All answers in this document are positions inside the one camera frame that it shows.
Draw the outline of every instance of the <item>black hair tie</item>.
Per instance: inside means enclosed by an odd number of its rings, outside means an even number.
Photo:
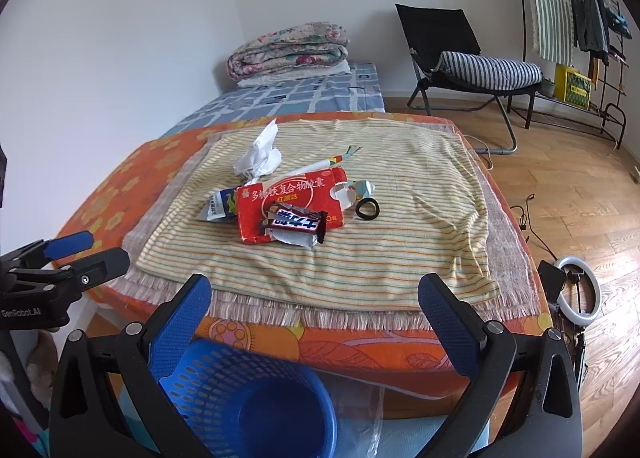
[[[367,204],[367,203],[373,203],[373,206],[376,208],[376,212],[374,212],[373,214],[363,213],[360,209],[364,204]],[[363,220],[366,220],[366,221],[375,220],[380,214],[380,205],[378,205],[378,202],[376,202],[373,198],[363,198],[356,205],[356,214],[358,215],[359,218],[362,218]]]

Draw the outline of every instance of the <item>chair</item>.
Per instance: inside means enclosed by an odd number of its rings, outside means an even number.
[[[442,52],[452,51],[465,54],[480,54],[480,46],[476,40],[471,25],[466,20],[462,10],[446,10],[440,8],[416,8],[413,6],[396,5],[398,16],[404,30],[404,36],[409,45],[411,58],[414,63],[415,76],[418,83],[407,102],[412,110],[425,110],[431,115],[432,110],[458,110],[475,112],[481,110],[491,102],[496,102],[507,125],[513,145],[508,149],[476,149],[479,154],[511,154],[518,148],[518,141],[508,114],[511,113],[511,101],[514,95],[529,95],[529,110],[532,110],[534,96],[540,88],[540,83],[516,90],[487,90],[473,86],[440,70],[435,70]],[[427,97],[429,88],[444,88],[459,92],[491,95],[492,98],[480,106],[471,108],[434,107],[430,106]],[[412,105],[418,92],[422,94],[423,106]],[[507,109],[504,109],[500,97],[507,97]]]

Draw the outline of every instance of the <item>clear plastic bag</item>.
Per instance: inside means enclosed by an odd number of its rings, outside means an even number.
[[[384,388],[316,371],[334,404],[338,440],[334,458],[375,458],[382,431]]]

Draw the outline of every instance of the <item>white pillow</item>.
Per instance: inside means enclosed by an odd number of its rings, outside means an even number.
[[[321,68],[295,68],[283,73],[258,75],[238,81],[241,88],[249,88],[251,86],[263,86],[268,84],[290,81],[293,79],[306,79],[309,77],[325,77],[327,75],[350,74],[351,68],[347,60],[340,61],[335,66],[323,66]]]

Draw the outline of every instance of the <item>blue trash bin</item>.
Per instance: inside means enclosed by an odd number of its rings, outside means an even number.
[[[160,385],[217,458],[334,455],[334,406],[302,364],[196,340]]]

